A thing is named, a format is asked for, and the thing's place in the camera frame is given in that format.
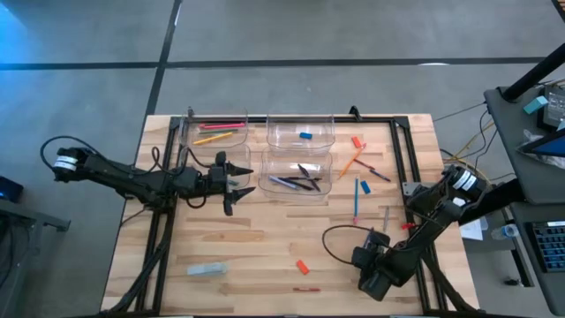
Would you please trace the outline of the dark pens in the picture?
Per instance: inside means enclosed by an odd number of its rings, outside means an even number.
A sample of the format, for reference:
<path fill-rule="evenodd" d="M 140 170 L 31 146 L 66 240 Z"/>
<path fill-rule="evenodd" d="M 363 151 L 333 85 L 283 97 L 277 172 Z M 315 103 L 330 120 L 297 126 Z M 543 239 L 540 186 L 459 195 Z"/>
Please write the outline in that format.
<path fill-rule="evenodd" d="M 312 184 L 313 188 L 316 191 L 320 192 L 320 187 L 317 184 L 317 179 L 312 177 L 308 172 L 308 170 L 304 168 L 300 163 L 298 163 L 298 168 L 301 171 L 301 173 L 304 175 L 304 179 L 308 180 Z"/>

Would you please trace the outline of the tablet with blue screen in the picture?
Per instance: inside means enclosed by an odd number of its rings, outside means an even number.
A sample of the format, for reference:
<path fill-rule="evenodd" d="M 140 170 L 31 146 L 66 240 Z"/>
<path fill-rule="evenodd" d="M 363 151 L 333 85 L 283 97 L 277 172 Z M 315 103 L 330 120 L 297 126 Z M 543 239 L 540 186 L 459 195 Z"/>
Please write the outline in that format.
<path fill-rule="evenodd" d="M 565 158 L 565 129 L 547 135 L 537 135 L 524 130 L 524 140 L 525 143 L 517 148 L 522 153 Z"/>

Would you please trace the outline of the yellow pencil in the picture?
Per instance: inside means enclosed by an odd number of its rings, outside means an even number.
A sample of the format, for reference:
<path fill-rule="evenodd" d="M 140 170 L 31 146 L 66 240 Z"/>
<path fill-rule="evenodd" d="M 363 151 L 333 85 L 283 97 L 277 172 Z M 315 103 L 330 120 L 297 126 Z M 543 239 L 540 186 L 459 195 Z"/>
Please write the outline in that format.
<path fill-rule="evenodd" d="M 211 136 L 211 137 L 206 137 L 206 138 L 201 139 L 201 140 L 196 140 L 192 144 L 197 146 L 197 145 L 207 144 L 207 143 L 210 143 L 210 142 L 216 141 L 216 140 L 222 140 L 222 139 L 225 139 L 225 138 L 229 138 L 230 136 L 233 135 L 233 133 L 234 132 L 225 132 L 225 133 L 221 133 L 221 134 L 216 134 L 216 135 Z"/>

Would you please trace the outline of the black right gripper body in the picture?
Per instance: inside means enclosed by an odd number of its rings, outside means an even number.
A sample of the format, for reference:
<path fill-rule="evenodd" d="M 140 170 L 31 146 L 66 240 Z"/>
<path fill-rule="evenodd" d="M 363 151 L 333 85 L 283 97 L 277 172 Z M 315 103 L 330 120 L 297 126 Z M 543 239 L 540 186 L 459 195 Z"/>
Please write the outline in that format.
<path fill-rule="evenodd" d="M 406 243 L 402 240 L 392 247 L 389 243 L 388 235 L 373 231 L 370 245 L 356 246 L 351 256 L 352 265 L 360 270 L 359 290 L 377 301 L 384 299 L 391 286 L 401 287 L 406 283 L 400 262 L 394 260 Z"/>

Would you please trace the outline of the orange pencil pink eraser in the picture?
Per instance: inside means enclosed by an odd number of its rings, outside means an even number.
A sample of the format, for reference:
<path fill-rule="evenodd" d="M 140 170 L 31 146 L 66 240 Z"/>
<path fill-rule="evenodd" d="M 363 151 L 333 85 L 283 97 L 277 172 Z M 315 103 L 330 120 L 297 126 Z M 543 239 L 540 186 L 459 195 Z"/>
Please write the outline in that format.
<path fill-rule="evenodd" d="M 345 173 L 349 170 L 350 166 L 354 163 L 356 159 L 361 155 L 363 150 L 366 148 L 366 143 L 363 143 L 361 147 L 357 150 L 355 155 L 344 165 L 343 169 L 340 171 L 338 175 L 338 179 L 341 178 Z"/>

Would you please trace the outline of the white paper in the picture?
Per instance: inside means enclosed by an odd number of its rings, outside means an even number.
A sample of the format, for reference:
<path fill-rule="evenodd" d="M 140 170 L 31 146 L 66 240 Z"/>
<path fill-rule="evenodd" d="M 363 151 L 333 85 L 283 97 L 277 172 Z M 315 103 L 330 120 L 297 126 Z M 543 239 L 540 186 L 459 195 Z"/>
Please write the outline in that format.
<path fill-rule="evenodd" d="M 483 232 L 488 229 L 488 222 L 484 216 L 477 220 L 459 226 L 459 231 L 463 239 L 482 241 Z"/>

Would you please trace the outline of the dark device blue light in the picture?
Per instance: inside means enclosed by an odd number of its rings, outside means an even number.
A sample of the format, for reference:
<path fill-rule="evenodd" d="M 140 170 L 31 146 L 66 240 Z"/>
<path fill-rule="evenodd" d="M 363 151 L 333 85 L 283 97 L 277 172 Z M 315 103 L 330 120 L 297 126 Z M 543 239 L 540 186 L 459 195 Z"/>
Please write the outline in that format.
<path fill-rule="evenodd" d="M 0 176 L 0 200 L 18 203 L 24 186 L 8 178 Z"/>

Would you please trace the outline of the clear plastic bin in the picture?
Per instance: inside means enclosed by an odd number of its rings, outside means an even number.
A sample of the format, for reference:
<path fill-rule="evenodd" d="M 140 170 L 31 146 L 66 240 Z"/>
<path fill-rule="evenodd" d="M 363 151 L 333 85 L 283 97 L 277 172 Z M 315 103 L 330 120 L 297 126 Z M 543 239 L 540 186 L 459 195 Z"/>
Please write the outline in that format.
<path fill-rule="evenodd" d="M 216 124 L 232 124 L 232 123 L 245 123 L 246 126 L 242 128 L 237 128 L 238 132 L 234 132 L 229 138 L 222 140 L 212 141 L 207 144 L 193 145 L 192 143 L 196 140 L 201 140 L 206 137 L 211 137 L 212 135 L 199 135 L 199 131 L 205 130 L 200 129 L 199 125 L 216 125 Z M 246 115 L 232 116 L 232 117 L 185 117 L 183 119 L 181 127 L 181 133 L 179 135 L 179 142 L 182 146 L 188 146 L 192 149 L 199 148 L 232 148 L 241 144 L 244 144 L 247 140 L 249 133 L 248 117 Z"/>
<path fill-rule="evenodd" d="M 215 156 L 218 152 L 225 151 L 227 160 L 238 167 L 251 169 L 251 153 L 247 146 L 239 145 L 232 148 L 199 148 L 192 149 L 183 147 L 177 156 L 178 162 L 175 168 L 173 184 L 183 191 L 196 193 L 196 181 L 198 171 L 207 174 L 207 170 L 215 165 Z M 242 189 L 249 184 L 252 174 L 242 176 L 228 176 L 239 182 L 239 185 L 228 184 L 228 191 Z"/>
<path fill-rule="evenodd" d="M 311 133 L 311 140 L 300 133 Z M 267 143 L 273 150 L 328 152 L 335 143 L 335 118 L 329 116 L 268 116 Z"/>
<path fill-rule="evenodd" d="M 300 163 L 317 181 L 320 192 L 315 189 L 307 191 L 296 187 L 290 189 L 268 179 L 269 175 L 275 177 L 303 177 L 298 168 Z M 284 201 L 319 201 L 326 197 L 333 187 L 332 182 L 333 158 L 327 152 L 301 152 L 288 150 L 273 150 L 266 148 L 261 154 L 261 165 L 258 186 L 263 193 L 271 198 Z M 308 180 L 294 180 L 301 184 L 312 186 Z"/>

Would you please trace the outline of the grey metal stand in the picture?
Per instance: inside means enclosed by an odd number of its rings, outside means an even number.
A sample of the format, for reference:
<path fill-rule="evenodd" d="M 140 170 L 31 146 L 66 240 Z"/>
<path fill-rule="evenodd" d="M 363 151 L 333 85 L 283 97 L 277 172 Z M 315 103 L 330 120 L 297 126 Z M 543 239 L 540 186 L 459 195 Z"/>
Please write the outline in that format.
<path fill-rule="evenodd" d="M 14 315 L 31 259 L 41 250 L 45 226 L 68 231 L 71 221 L 0 200 L 0 318 Z"/>

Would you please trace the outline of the grey side desk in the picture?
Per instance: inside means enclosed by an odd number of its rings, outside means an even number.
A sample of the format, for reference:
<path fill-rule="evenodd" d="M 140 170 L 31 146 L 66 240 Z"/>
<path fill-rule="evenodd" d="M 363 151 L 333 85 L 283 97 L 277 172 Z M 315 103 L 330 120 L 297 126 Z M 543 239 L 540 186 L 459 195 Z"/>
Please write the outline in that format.
<path fill-rule="evenodd" d="M 537 117 L 523 110 L 540 91 L 532 88 L 513 102 L 504 100 L 498 88 L 486 90 L 484 97 L 525 199 L 531 204 L 565 204 L 565 170 L 517 151 L 524 143 L 524 130 L 546 134 L 537 127 Z"/>

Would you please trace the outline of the dark grey desk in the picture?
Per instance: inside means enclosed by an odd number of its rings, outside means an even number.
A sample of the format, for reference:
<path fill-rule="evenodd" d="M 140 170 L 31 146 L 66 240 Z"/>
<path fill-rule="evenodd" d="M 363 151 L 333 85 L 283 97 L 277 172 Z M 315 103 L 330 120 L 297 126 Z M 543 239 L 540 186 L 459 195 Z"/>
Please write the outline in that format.
<path fill-rule="evenodd" d="M 546 273 L 542 270 L 525 227 L 529 222 L 565 221 L 565 205 L 512 203 L 510 210 L 549 310 L 552 314 L 565 316 L 565 272 Z"/>

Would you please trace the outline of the black keyboard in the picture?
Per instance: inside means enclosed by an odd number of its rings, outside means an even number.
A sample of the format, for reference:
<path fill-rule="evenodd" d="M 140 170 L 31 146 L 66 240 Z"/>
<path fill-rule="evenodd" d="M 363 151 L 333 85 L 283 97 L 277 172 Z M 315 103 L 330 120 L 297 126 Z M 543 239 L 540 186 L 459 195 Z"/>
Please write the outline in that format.
<path fill-rule="evenodd" d="M 525 227 L 542 270 L 565 272 L 565 221 L 529 222 Z"/>

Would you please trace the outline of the black device with label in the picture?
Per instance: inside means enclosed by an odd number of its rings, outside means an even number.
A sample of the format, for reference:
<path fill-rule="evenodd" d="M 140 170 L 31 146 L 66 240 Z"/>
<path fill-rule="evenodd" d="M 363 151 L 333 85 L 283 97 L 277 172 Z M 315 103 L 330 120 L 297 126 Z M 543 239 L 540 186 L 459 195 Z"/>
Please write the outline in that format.
<path fill-rule="evenodd" d="M 565 89 L 551 86 L 545 88 L 547 106 L 542 110 L 542 123 L 547 129 L 557 130 L 565 119 Z"/>

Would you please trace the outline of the pale grey stapler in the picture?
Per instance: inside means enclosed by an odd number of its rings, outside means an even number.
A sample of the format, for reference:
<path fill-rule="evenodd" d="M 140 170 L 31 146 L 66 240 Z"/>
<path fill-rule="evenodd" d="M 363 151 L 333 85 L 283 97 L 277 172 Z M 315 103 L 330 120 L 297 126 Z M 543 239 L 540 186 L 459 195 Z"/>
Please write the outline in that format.
<path fill-rule="evenodd" d="M 227 271 L 228 267 L 223 262 L 192 265 L 186 270 L 188 276 L 216 276 L 223 275 Z"/>

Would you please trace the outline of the blue-grey pen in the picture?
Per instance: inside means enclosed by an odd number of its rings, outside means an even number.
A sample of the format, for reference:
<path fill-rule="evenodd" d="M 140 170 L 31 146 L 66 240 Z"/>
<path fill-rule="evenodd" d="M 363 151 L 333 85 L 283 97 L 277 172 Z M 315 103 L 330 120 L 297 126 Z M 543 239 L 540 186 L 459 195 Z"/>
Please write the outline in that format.
<path fill-rule="evenodd" d="M 281 185 L 281 186 L 286 186 L 286 187 L 288 187 L 288 188 L 290 188 L 290 189 L 295 189 L 295 190 L 296 190 L 296 186 L 295 186 L 295 185 L 293 185 L 293 184 L 291 184 L 291 183 L 289 183 L 289 182 L 287 182 L 287 181 L 284 181 L 284 180 L 282 180 L 282 179 L 280 179 L 280 178 L 278 178 L 278 177 L 269 175 L 269 176 L 268 176 L 268 179 L 269 179 L 270 181 L 273 181 L 273 182 L 275 182 L 275 183 Z"/>

